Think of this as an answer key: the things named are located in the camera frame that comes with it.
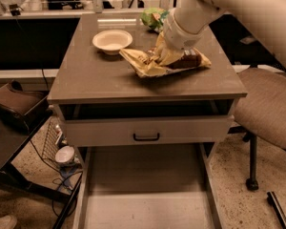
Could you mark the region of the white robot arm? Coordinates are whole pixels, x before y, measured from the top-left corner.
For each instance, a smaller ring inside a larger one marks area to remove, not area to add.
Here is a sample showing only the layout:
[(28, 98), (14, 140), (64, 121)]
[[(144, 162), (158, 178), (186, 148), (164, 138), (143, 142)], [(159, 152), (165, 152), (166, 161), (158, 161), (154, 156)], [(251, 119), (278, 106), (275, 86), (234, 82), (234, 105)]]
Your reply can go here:
[(176, 61), (226, 11), (286, 68), (286, 0), (181, 0), (164, 21), (157, 60), (164, 65)]

